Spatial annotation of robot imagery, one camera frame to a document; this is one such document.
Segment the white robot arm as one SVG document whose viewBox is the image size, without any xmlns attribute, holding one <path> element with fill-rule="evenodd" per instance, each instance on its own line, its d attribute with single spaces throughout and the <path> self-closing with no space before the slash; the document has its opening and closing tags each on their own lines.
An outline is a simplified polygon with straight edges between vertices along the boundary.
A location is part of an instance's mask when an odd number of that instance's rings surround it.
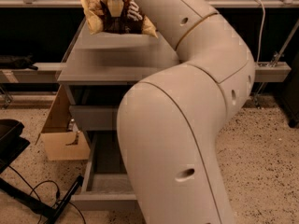
<svg viewBox="0 0 299 224">
<path fill-rule="evenodd" d="M 215 140 L 246 102 L 252 54 L 205 0 L 135 0 L 180 63 L 123 97 L 117 135 L 147 224 L 235 224 Z"/>
</svg>

